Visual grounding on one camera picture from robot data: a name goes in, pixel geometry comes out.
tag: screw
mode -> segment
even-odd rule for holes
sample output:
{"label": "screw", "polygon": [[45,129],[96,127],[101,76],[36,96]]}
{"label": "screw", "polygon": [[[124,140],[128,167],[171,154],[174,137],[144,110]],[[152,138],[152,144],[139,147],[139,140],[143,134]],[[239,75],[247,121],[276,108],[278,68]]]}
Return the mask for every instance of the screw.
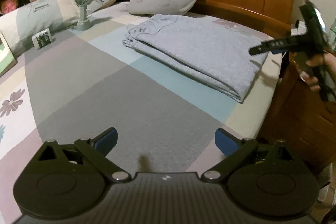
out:
{"label": "screw", "polygon": [[204,173],[204,177],[206,177],[207,179],[210,180],[215,180],[215,179],[219,179],[221,177],[221,173],[217,172],[217,171],[207,171]]}
{"label": "screw", "polygon": [[124,171],[115,172],[112,174],[114,180],[122,181],[128,179],[129,175]]}

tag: logo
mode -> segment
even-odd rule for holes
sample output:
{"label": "logo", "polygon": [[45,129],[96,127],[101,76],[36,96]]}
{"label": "logo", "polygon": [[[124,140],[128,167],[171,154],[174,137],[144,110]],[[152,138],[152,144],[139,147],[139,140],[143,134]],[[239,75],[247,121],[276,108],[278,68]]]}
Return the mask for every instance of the logo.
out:
{"label": "logo", "polygon": [[99,4],[104,4],[103,0],[94,0],[95,2],[98,2]]}
{"label": "logo", "polygon": [[40,11],[40,10],[44,9],[44,8],[47,8],[47,7],[49,7],[49,6],[50,6],[49,4],[45,4],[45,5],[42,5],[42,6],[36,7],[36,8],[34,8],[34,10],[33,10],[33,13],[35,13],[35,12],[38,12],[38,11]]}
{"label": "logo", "polygon": [[163,180],[165,180],[165,181],[168,181],[168,180],[170,180],[170,179],[171,179],[171,177],[170,177],[170,176],[168,176],[168,175],[165,175],[164,177],[162,177],[162,179],[163,179]]}

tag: light blue blanket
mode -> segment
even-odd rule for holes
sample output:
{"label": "light blue blanket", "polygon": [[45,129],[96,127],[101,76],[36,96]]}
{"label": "light blue blanket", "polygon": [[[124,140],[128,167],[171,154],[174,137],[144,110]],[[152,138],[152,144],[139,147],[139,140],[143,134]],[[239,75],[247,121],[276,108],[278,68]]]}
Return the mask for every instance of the light blue blanket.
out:
{"label": "light blue blanket", "polygon": [[243,102],[267,54],[251,57],[260,44],[251,34],[199,18],[155,15],[127,25],[123,44],[149,55],[216,90]]}

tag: handheld fan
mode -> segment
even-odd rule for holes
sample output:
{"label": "handheld fan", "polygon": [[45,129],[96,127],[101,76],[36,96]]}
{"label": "handheld fan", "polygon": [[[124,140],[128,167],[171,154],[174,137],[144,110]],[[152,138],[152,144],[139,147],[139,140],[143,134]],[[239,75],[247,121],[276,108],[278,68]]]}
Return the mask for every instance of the handheld fan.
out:
{"label": "handheld fan", "polygon": [[79,21],[77,23],[78,31],[85,31],[92,26],[86,13],[86,8],[92,1],[93,0],[75,0],[76,4],[80,7]]}

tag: circular disc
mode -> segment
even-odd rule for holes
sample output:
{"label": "circular disc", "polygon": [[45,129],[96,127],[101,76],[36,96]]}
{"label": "circular disc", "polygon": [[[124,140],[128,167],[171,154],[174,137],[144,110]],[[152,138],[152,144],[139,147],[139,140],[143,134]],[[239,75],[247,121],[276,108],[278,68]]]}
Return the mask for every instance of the circular disc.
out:
{"label": "circular disc", "polygon": [[292,218],[314,206],[318,187],[312,174],[290,174],[276,166],[248,165],[228,180],[232,198],[261,217]]}
{"label": "circular disc", "polygon": [[104,178],[84,165],[68,164],[42,174],[22,174],[14,185],[20,209],[40,219],[64,219],[76,216],[96,205],[105,192]]}

